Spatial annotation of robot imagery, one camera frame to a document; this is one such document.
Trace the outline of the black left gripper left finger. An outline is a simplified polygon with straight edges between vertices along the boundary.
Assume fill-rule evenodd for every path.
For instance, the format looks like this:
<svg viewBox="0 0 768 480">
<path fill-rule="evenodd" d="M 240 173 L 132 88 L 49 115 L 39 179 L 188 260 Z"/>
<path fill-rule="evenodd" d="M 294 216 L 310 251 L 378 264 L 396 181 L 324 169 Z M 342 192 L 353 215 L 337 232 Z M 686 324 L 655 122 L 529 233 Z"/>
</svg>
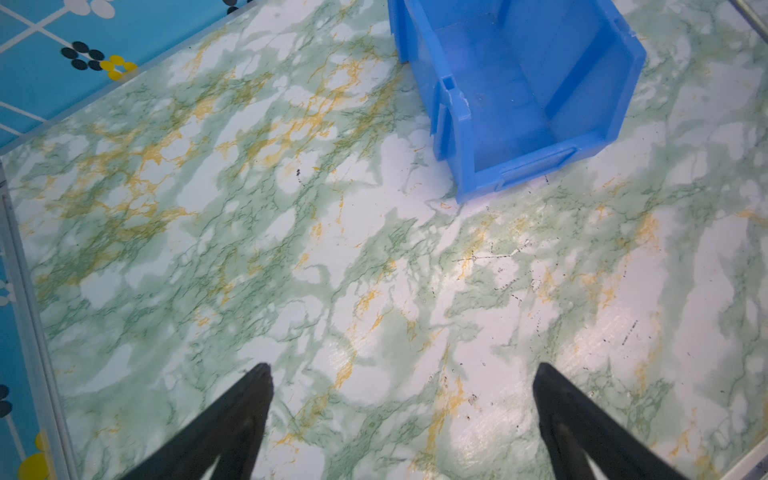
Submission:
<svg viewBox="0 0 768 480">
<path fill-rule="evenodd" d="M 260 363 L 126 479 L 249 479 L 274 395 L 271 367 Z"/>
</svg>

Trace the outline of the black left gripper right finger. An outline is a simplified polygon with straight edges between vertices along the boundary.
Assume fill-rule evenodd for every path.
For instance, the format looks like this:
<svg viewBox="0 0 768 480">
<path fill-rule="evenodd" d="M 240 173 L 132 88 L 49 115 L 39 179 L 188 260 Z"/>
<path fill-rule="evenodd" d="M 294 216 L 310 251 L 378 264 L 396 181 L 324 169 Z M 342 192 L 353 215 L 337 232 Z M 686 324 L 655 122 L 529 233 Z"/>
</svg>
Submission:
<svg viewBox="0 0 768 480">
<path fill-rule="evenodd" d="M 542 362 L 533 382 L 539 429 L 557 479 L 681 479 L 554 366 Z"/>
</svg>

